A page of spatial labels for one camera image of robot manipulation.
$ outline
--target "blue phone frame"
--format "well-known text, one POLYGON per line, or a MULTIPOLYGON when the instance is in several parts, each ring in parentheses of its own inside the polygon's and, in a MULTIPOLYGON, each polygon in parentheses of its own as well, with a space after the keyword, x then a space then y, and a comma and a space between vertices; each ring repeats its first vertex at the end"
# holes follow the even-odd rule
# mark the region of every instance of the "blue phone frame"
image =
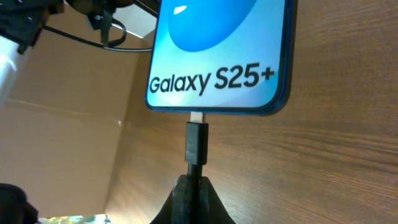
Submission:
MULTIPOLYGON (((274 114, 281 110, 290 96, 290 86, 292 81, 292 67, 293 67, 293 56, 294 56, 294 42, 295 42, 295 22, 297 17, 297 0, 285 0, 285 12, 284 12, 284 25, 282 31, 282 45, 280 52, 280 63, 279 63, 279 77, 276 94, 273 99, 270 100, 266 105, 258 108, 205 108, 205 107, 178 107, 178 106, 151 106, 148 104, 147 93, 150 82, 150 69, 152 68, 153 56, 150 59, 150 69, 147 79, 147 88, 145 95, 145 103, 151 110, 163 111, 163 112, 181 112, 189 113, 192 111, 203 112, 203 113, 222 113, 222 114, 274 114)), ((159 19, 156 22, 156 30, 154 36, 153 49, 156 48, 156 31, 159 24, 159 19)))

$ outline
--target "black cable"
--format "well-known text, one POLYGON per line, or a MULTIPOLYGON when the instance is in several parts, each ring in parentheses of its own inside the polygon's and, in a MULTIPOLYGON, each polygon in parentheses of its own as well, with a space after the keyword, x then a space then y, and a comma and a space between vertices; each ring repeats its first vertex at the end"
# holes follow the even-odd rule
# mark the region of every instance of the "black cable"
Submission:
POLYGON ((158 18, 158 14, 159 14, 159 5, 160 2, 156 1, 156 0, 151 0, 154 4, 156 4, 156 8, 153 9, 150 6, 147 6, 146 4, 144 4, 141 0, 136 0, 135 5, 137 5, 138 7, 140 7, 141 9, 145 10, 146 12, 148 12, 149 14, 153 15, 155 18, 158 18))
POLYGON ((125 48, 119 48, 119 47, 105 47, 102 44, 98 44, 98 43, 91 42, 89 40, 85 40, 85 39, 82 39, 80 37, 77 37, 77 36, 74 36, 74 35, 71 35, 71 34, 67 34, 66 32, 57 30, 57 29, 55 29, 53 27, 44 26, 43 29, 48 30, 50 32, 53 32, 55 34, 67 37, 69 39, 72 39, 72 40, 75 40, 75 41, 79 41, 81 43, 88 44, 88 45, 91 45, 93 47, 100 48, 100 49, 113 50, 113 51, 117 51, 117 52, 130 52, 130 53, 151 52, 152 51, 151 48, 147 48, 147 49, 125 49, 125 48))

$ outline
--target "phone screen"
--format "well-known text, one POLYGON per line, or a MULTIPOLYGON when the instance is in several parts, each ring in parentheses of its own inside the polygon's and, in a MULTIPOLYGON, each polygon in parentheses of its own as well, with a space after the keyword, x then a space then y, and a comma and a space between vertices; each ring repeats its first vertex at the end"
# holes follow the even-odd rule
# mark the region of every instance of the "phone screen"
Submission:
POLYGON ((146 103, 250 112, 280 98, 290 0, 162 0, 146 103))

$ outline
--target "white object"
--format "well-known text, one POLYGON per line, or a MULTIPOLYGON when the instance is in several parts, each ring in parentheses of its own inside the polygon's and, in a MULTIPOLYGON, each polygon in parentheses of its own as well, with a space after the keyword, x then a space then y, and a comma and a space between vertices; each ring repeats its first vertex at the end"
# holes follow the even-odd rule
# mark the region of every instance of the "white object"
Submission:
POLYGON ((19 44, 0 36, 0 107, 6 102, 18 71, 27 58, 17 52, 18 47, 19 44))
POLYGON ((126 26, 128 33, 140 38, 150 34, 156 28, 157 19, 135 4, 118 8, 113 17, 126 26))
POLYGON ((202 112, 191 112, 191 122, 204 123, 205 122, 205 114, 202 112))

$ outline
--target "wood grain surface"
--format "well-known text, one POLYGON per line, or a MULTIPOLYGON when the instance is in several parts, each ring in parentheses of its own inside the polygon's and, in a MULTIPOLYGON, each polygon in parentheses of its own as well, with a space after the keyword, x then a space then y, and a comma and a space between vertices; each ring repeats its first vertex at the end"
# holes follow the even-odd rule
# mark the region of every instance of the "wood grain surface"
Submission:
MULTIPOLYGON (((149 223, 186 172, 188 114, 149 111, 141 55, 106 212, 149 223)), ((398 1, 298 4, 290 100, 209 115, 208 176, 236 223, 398 223, 398 1)))

